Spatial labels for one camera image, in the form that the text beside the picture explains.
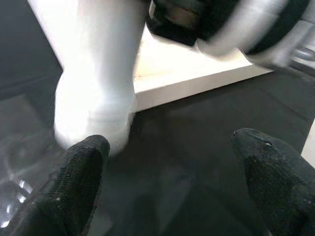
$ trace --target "white plastic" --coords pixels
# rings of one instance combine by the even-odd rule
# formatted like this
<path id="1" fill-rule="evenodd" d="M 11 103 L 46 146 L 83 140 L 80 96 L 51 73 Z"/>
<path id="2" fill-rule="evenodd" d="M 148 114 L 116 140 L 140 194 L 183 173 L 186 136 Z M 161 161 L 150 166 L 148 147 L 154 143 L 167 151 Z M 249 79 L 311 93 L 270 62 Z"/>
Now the white plastic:
<path id="1" fill-rule="evenodd" d="M 56 90 L 55 134 L 65 148 L 93 134 L 108 139 L 111 154 L 126 145 L 144 2 L 79 1 L 72 56 Z"/>

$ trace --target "black gloved finger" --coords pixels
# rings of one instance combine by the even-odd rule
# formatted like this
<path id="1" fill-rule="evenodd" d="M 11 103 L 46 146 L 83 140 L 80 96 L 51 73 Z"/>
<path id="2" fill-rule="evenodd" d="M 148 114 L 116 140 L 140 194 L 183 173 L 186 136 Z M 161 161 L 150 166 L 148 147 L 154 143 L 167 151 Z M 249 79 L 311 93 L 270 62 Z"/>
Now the black gloved finger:
<path id="1" fill-rule="evenodd" d="M 273 236 L 315 235 L 315 169 L 289 144 L 253 129 L 237 130 L 232 143 Z"/>
<path id="2" fill-rule="evenodd" d="M 94 135 L 70 147 L 65 163 L 20 208 L 4 230 L 8 236 L 78 236 L 95 210 L 107 140 Z"/>

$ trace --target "dark gray floor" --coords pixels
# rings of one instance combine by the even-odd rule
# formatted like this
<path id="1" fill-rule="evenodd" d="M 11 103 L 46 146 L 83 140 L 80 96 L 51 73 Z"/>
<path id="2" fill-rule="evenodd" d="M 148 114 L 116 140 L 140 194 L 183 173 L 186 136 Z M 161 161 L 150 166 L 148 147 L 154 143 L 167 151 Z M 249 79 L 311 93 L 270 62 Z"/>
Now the dark gray floor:
<path id="1" fill-rule="evenodd" d="M 62 69 L 25 0 L 0 3 L 0 34 L 0 143 L 23 133 L 10 148 L 47 160 L 44 181 L 60 162 L 50 132 Z M 104 172 L 90 235 L 264 235 L 229 137 L 251 127 L 301 151 L 314 117 L 315 82 L 280 73 L 138 113 Z"/>

